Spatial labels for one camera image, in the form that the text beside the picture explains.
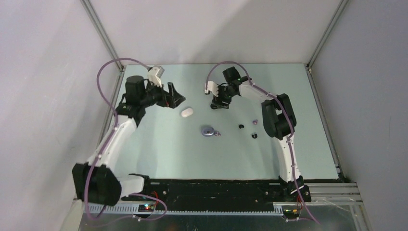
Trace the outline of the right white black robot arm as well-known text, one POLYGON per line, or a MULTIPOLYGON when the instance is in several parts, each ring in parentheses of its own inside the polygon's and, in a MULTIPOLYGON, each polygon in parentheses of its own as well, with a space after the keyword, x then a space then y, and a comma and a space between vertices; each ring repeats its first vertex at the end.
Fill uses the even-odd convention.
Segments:
POLYGON ((280 196, 292 201, 299 195, 304 180, 299 170, 295 150, 294 132, 297 124, 290 98, 287 94, 273 94, 256 85, 248 76, 241 76, 235 67, 223 71, 224 83, 206 80, 204 93, 212 94, 210 107, 228 109, 234 96, 260 102, 262 123, 265 132, 276 138, 281 151, 278 152, 280 196))

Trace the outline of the white earbud charging case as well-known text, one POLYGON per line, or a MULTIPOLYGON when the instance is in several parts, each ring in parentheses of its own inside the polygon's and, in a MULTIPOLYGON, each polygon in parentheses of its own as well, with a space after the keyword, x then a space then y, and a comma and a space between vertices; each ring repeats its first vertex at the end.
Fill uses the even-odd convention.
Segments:
POLYGON ((180 115, 183 118, 187 118, 187 117, 191 116, 193 114, 193 112, 194 112, 194 110, 189 107, 189 108, 186 108, 183 111, 181 111, 180 115))

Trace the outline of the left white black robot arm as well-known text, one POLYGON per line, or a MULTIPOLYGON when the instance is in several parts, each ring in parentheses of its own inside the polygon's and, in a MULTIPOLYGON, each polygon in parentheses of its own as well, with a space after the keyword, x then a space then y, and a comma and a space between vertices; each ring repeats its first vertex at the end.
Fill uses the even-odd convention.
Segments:
POLYGON ((118 177, 114 168, 122 148, 140 125, 150 106, 177 108, 186 100, 172 82, 168 90, 153 84, 142 76, 126 79, 125 93, 114 112, 114 126, 106 134, 87 162, 76 163, 72 169, 78 199, 83 202, 114 206, 126 196, 134 194, 140 200, 151 197, 152 187, 146 184, 147 176, 130 173, 118 177))

